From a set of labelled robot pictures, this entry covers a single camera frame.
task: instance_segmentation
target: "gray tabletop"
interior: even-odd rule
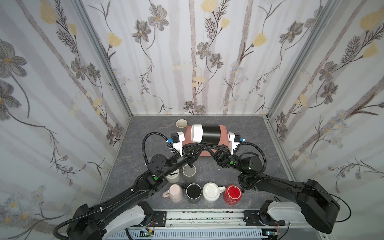
[[[178,119],[185,119],[188,125],[192,124],[220,124],[227,127],[229,132],[235,132],[245,138],[246,142],[252,142],[263,150],[267,158],[267,167],[265,173],[275,177],[288,179],[283,169],[276,149],[272,143],[271,137],[265,126],[262,117],[133,117],[129,126],[115,165],[106,184],[102,201],[106,201],[116,194],[130,187],[135,178],[147,170],[144,165],[144,158],[141,151],[141,142],[144,136],[149,132],[160,132],[167,137],[176,132],[175,123]],[[251,146],[242,146],[238,153],[255,152]],[[171,156],[171,152],[164,144],[164,140],[159,136],[151,136],[146,142],[146,152],[150,159],[153,155],[160,153],[165,156]],[[214,182],[219,187],[231,184],[238,185],[237,176],[239,172],[219,167],[212,157],[200,157],[194,163],[197,168],[197,180],[201,187],[207,182]],[[247,209],[260,208],[265,200],[273,199],[273,194],[262,191],[246,190],[239,203],[235,206],[227,205],[220,195],[214,203],[207,203],[204,199],[198,204],[190,204],[186,196],[179,203],[173,203],[169,198],[163,198],[162,193],[169,189],[168,183],[160,192],[146,199],[153,209]]]

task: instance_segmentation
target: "red mug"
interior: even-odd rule
[[[229,185],[223,194],[224,201],[228,205],[235,205],[241,199],[241,189],[236,185]]]

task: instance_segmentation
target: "cup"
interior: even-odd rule
[[[203,197],[207,202],[214,202],[225,191],[225,187],[219,187],[214,182],[209,182],[203,187]]]
[[[201,199],[201,187],[197,183],[191,183],[188,186],[184,184],[182,188],[185,190],[187,194],[188,202],[192,204],[197,204]]]
[[[172,202],[181,202],[183,199],[183,190],[177,184],[172,184],[169,189],[163,193],[163,197],[169,197]]]
[[[178,132],[182,131],[184,134],[187,133],[187,121],[185,119],[179,119],[176,121],[176,127],[178,128]]]
[[[188,164],[182,169],[184,182],[187,184],[196,182],[196,167],[190,167]]]
[[[180,180],[180,169],[177,169],[173,173],[169,174],[167,177],[167,181],[170,183],[176,183]]]
[[[227,189],[225,190],[225,193],[223,195],[224,201],[228,205],[235,205],[239,202],[241,199],[242,192],[241,189],[236,185],[229,185]]]

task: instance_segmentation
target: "wall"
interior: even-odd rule
[[[326,3],[82,2],[134,114],[266,114]]]
[[[384,4],[340,2],[271,116],[300,180],[314,179],[352,208],[338,240],[382,239]],[[338,220],[348,216],[340,202]]]
[[[70,1],[1,1],[0,22],[0,235],[52,239],[97,203],[128,118]]]

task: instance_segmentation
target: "pink tray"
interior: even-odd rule
[[[183,146],[186,145],[187,143],[193,143],[191,141],[191,130],[192,126],[187,126],[187,132],[185,134],[185,141],[183,141]],[[229,141],[228,141],[228,132],[227,128],[223,125],[220,125],[220,130],[221,130],[221,136],[220,136],[220,142],[218,143],[219,145],[226,145],[229,147]],[[203,151],[200,156],[211,156],[209,152]]]

